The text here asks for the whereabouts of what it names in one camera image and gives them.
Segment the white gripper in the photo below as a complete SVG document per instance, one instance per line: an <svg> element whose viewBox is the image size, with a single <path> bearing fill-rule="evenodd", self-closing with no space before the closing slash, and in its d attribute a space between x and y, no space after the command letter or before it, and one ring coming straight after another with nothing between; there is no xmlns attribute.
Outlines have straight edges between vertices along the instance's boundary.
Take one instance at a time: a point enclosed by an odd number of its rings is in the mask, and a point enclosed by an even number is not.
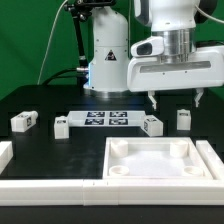
<svg viewBox="0 0 224 224"><path fill-rule="evenodd" d="M204 87L224 84L224 46L202 47L191 54L187 62L161 63L157 57L133 58L128 66L127 86L132 92L148 91L154 110L155 91L196 89L196 108Z"/></svg>

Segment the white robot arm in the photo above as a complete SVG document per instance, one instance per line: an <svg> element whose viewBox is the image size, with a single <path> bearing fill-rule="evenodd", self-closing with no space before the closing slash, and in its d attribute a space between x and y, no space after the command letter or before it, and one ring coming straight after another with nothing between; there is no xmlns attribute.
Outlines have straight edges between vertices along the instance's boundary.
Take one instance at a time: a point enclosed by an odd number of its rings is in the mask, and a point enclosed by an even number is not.
<svg viewBox="0 0 224 224"><path fill-rule="evenodd" d="M224 46L198 47L195 28L212 17L217 0L134 0L134 16L150 36L127 45L127 22L109 7L93 10L94 57L84 90L101 97L126 91L194 89L224 85Z"/></svg>

